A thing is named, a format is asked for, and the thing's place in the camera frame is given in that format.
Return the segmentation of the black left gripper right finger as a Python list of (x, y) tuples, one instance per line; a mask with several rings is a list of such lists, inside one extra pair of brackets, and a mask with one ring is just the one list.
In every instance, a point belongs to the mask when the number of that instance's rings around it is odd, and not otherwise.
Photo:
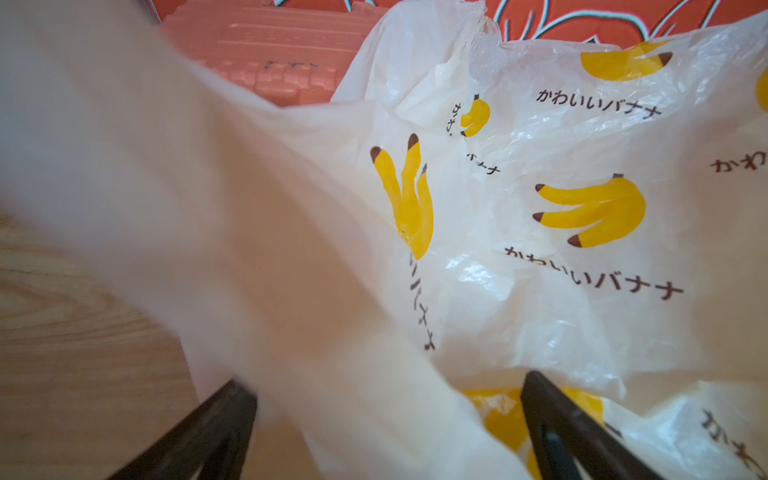
[(543, 479), (660, 477), (542, 373), (527, 373), (521, 402)]

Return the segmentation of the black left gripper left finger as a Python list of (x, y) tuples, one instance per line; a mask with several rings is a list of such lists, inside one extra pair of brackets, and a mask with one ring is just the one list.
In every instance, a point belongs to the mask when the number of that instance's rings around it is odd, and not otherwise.
[(111, 478), (238, 479), (257, 410), (258, 398), (230, 381)]

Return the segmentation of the banana print plastic bag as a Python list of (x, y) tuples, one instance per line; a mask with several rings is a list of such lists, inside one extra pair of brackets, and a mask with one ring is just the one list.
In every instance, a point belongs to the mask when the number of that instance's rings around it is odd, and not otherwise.
[(502, 42), (404, 1), (277, 107), (128, 1), (1, 5), (1, 205), (208, 355), (333, 479), (527, 479), (570, 387), (667, 479), (767, 475), (767, 17)]

